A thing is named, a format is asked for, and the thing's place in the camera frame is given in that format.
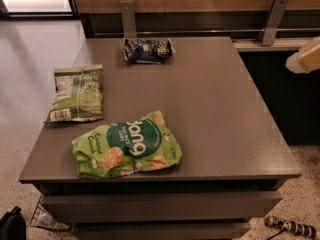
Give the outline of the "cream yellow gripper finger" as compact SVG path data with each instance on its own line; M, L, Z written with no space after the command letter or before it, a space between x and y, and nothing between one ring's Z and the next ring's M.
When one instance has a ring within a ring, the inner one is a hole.
M295 73L310 73L320 69L320 37L315 37L288 57L286 68Z

